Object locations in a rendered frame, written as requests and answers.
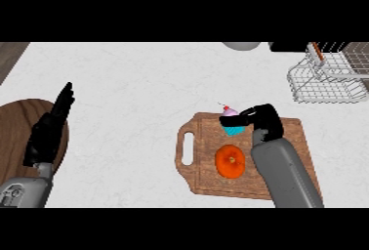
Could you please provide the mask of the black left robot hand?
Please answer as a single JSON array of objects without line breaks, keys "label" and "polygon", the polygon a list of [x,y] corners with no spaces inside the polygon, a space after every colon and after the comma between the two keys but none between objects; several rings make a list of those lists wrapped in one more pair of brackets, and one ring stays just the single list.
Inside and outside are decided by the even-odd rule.
[{"label": "black left robot hand", "polygon": [[26,144],[24,165],[52,163],[60,145],[63,125],[75,101],[72,83],[68,82],[56,98],[52,110],[44,112],[31,127],[31,137]]}]

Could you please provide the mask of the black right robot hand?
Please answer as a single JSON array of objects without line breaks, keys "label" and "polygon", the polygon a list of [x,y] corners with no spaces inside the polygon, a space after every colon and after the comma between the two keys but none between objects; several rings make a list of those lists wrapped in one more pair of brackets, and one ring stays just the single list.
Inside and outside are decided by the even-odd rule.
[{"label": "black right robot hand", "polygon": [[245,128],[254,126],[252,136],[257,144],[282,138],[282,123],[271,104],[255,105],[238,112],[238,119]]}]

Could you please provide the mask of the pink and blue cupcake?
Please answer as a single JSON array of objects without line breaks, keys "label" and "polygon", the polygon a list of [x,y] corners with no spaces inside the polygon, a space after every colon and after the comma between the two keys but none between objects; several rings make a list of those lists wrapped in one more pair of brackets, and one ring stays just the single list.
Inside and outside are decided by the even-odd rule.
[{"label": "pink and blue cupcake", "polygon": [[245,132],[245,126],[238,119],[238,111],[227,105],[223,107],[218,122],[227,137],[233,137]]}]

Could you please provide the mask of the round brown wooden board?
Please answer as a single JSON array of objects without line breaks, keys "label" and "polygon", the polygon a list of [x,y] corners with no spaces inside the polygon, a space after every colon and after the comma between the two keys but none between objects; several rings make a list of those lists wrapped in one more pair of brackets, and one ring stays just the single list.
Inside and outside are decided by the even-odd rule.
[{"label": "round brown wooden board", "polygon": [[53,103],[25,99],[0,106],[0,186],[15,177],[35,177],[37,170],[24,165],[31,126]]}]

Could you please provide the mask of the brown wooden cutting board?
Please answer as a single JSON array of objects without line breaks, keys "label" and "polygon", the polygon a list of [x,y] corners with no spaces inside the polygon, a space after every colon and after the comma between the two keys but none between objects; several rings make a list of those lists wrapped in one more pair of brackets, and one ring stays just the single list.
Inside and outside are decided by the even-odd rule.
[{"label": "brown wooden cutting board", "polygon": [[[218,117],[218,113],[199,112],[181,126],[177,138],[183,139],[187,133],[193,135],[193,162],[189,165],[177,163],[177,171],[187,182],[189,189],[196,194],[273,201],[251,156],[254,128],[248,126],[240,135],[227,137],[220,126]],[[297,118],[283,118],[280,123],[283,128],[282,137],[294,146],[322,197],[301,121]],[[215,151],[224,145],[238,146],[245,155],[245,172],[238,179],[224,178],[215,169]]]}]

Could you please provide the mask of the orange round fruit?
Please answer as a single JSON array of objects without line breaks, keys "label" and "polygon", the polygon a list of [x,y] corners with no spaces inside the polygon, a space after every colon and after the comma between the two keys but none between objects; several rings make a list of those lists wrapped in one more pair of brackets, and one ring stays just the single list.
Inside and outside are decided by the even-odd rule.
[{"label": "orange round fruit", "polygon": [[245,172],[245,155],[238,146],[224,145],[215,151],[215,169],[229,179],[238,179]]}]

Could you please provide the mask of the black appliance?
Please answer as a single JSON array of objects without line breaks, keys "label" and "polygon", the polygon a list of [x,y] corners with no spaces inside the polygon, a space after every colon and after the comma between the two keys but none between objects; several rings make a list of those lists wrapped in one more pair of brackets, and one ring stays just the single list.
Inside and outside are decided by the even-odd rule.
[{"label": "black appliance", "polygon": [[[307,49],[308,43],[302,42],[270,42],[270,50],[273,52],[285,53],[302,53]],[[347,42],[317,42],[319,49],[323,53],[326,52],[339,52],[344,47],[348,45]]]}]

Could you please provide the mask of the grey round object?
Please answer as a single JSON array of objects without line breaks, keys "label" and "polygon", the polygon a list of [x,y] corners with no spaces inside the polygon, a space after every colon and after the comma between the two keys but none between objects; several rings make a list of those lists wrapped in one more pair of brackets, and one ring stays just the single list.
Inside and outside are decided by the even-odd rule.
[{"label": "grey round object", "polygon": [[223,45],[235,51],[251,51],[260,46],[260,42],[224,42]]}]

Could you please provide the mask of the brown wooden panel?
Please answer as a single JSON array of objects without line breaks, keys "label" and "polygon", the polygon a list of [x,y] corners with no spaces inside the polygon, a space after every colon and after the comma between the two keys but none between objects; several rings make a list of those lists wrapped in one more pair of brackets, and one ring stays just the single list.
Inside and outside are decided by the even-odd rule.
[{"label": "brown wooden panel", "polygon": [[0,85],[29,46],[29,42],[0,42]]}]

